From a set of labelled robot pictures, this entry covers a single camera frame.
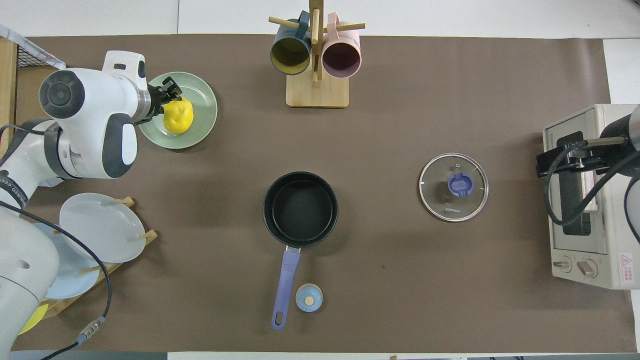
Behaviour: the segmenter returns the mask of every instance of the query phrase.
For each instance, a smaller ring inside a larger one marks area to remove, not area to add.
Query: saucepan
[[[338,219],[338,200],[331,186],[310,172],[291,172],[277,179],[264,198],[264,223],[285,244],[271,326],[282,330],[287,321],[300,249],[323,241]]]

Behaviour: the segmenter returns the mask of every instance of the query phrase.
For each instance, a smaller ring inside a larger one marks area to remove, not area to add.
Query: plate
[[[36,307],[36,311],[33,312],[33,315],[31,315],[31,318],[29,318],[29,320],[27,321],[27,324],[25,324],[22,330],[20,330],[18,335],[22,335],[25,332],[31,330],[37,323],[40,322],[40,320],[42,320],[42,318],[44,317],[44,314],[47,313],[48,309],[49,309],[48,304],[44,304]]]
[[[149,81],[149,84],[162,86],[162,81],[167,76],[173,78],[182,89],[182,97],[193,105],[193,123],[184,133],[173,134],[164,127],[164,115],[160,114],[150,122],[141,124],[140,130],[156,145],[167,149],[184,149],[201,142],[211,132],[218,116],[218,102],[211,87],[203,79],[188,72],[167,72]]]
[[[70,232],[105,263],[135,259],[145,248],[145,229],[136,214],[112,197],[80,193],[60,208],[60,227]],[[64,237],[80,254],[90,257],[78,244]]]
[[[52,235],[52,229],[49,226],[41,223],[35,223],[34,226],[49,237],[60,257],[58,274],[47,295],[45,295],[45,299],[68,299],[88,291],[95,284],[100,271],[93,271],[83,275],[78,274],[78,272],[97,266],[98,263],[91,258],[80,255],[74,248],[69,246],[65,241],[64,235]]]

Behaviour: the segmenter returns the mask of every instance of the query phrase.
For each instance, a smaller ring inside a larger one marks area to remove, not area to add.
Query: black cable
[[[140,126],[142,124],[146,124],[147,122],[150,122],[152,119],[142,119],[140,121],[136,121],[133,123],[133,126]]]
[[[91,250],[89,249],[83,242],[81,242],[80,240],[78,240],[75,236],[71,235],[69,232],[67,232],[66,230],[64,230],[63,228],[61,228],[60,226],[45,220],[37,215],[34,215],[26,210],[20,209],[20,208],[16,208],[15,206],[11,206],[9,204],[7,204],[4,201],[0,201],[0,206],[3,206],[9,210],[15,211],[17,213],[20,213],[26,217],[29,217],[33,220],[36,220],[38,222],[41,222],[43,224],[45,224],[46,226],[49,226],[50,228],[57,230],[59,232],[61,232],[62,234],[66,235],[68,238],[70,238],[74,243],[78,244],[80,247],[82,247],[84,249],[84,251],[86,251],[89,255],[91,255],[91,257],[96,261],[96,263],[98,263],[98,265],[100,266],[100,269],[102,270],[102,273],[104,274],[104,280],[107,284],[107,303],[104,306],[104,311],[102,312],[102,321],[104,321],[104,318],[107,317],[107,314],[109,313],[109,308],[111,307],[111,278],[109,278],[109,272],[107,271],[107,268],[104,266],[104,263],[102,262],[102,260],[100,260],[100,258],[98,258],[98,256]],[[93,335],[93,333],[97,330],[97,327],[91,332],[91,334],[85,334],[86,338],[88,339],[89,336]],[[56,352],[53,352],[51,355],[42,358],[42,360],[48,360],[51,359],[52,357],[61,354],[65,351],[68,351],[76,346],[78,346],[80,343],[78,341],[75,341],[73,344],[67,346],[66,348],[62,348]]]
[[[2,133],[4,133],[4,130],[7,130],[10,127],[14,128],[16,130],[24,131],[25,133],[29,133],[29,134],[44,135],[44,131],[26,129],[25,127],[22,127],[22,126],[13,125],[13,124],[7,124],[7,125],[3,125],[2,127],[0,127],[0,136],[2,136]]]
[[[566,219],[561,220],[554,213],[554,210],[551,207],[551,200],[549,199],[549,192],[550,192],[550,187],[551,187],[551,177],[554,175],[554,172],[556,171],[556,168],[557,168],[558,164],[560,164],[560,162],[563,160],[563,158],[567,154],[569,154],[569,152],[572,152],[572,151],[577,150],[577,149],[581,149],[581,148],[585,147],[586,145],[587,145],[587,142],[581,141],[581,142],[578,142],[578,143],[575,143],[575,144],[567,146],[567,148],[565,150],[563,150],[560,154],[558,154],[558,156],[551,163],[551,166],[549,166],[549,171],[548,171],[547,176],[545,178],[545,191],[544,191],[545,192],[545,207],[547,208],[547,213],[549,214],[549,217],[551,218],[551,221],[553,221],[557,225],[566,226],[566,225],[569,225],[570,223],[576,221],[576,219],[578,219],[582,215],[582,212],[584,211],[584,209],[587,208],[587,205],[595,197],[596,193],[598,193],[600,191],[600,189],[602,189],[604,184],[606,184],[609,180],[611,180],[612,177],[614,177],[618,172],[620,172],[620,170],[622,170],[624,167],[626,167],[629,163],[631,163],[632,161],[640,158],[640,151],[636,151],[633,154],[628,155],[626,158],[622,159],[622,161],[620,161],[619,163],[617,163],[614,166],[612,166],[611,168],[609,168],[609,171],[607,171],[607,173],[602,178],[600,178],[600,180],[598,180],[596,185],[593,186],[591,191],[589,191],[587,193],[587,195],[584,197],[584,199],[580,202],[580,204],[578,204],[578,207],[575,209],[575,211],[570,216],[568,216]]]
[[[49,359],[53,359],[54,357],[56,357],[56,356],[58,356],[58,355],[62,354],[62,353],[63,353],[63,352],[65,352],[65,351],[69,351],[69,350],[73,349],[73,348],[74,348],[74,347],[76,347],[76,346],[78,346],[78,343],[73,343],[73,344],[71,344],[71,345],[69,345],[69,346],[67,346],[67,347],[65,347],[65,348],[61,348],[61,349],[60,349],[60,350],[58,350],[58,351],[52,352],[51,354],[49,354],[49,355],[47,355],[47,356],[43,357],[43,358],[42,358],[42,359],[40,359],[40,360],[49,360]]]

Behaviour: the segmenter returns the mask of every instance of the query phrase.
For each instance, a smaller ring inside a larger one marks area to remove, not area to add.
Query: warning label
[[[623,284],[634,282],[634,264],[631,259],[631,253],[620,254],[620,282]]]

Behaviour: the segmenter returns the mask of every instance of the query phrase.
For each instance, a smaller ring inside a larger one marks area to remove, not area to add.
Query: green plate
[[[218,103],[211,87],[203,79],[188,72],[167,72],[149,81],[149,84],[162,86],[162,81],[167,76],[173,78],[182,89],[182,97],[193,105],[193,123],[182,134],[173,134],[164,127],[164,115],[160,114],[150,122],[140,125],[140,130],[156,145],[167,149],[184,149],[201,142],[211,132],[218,116]]]

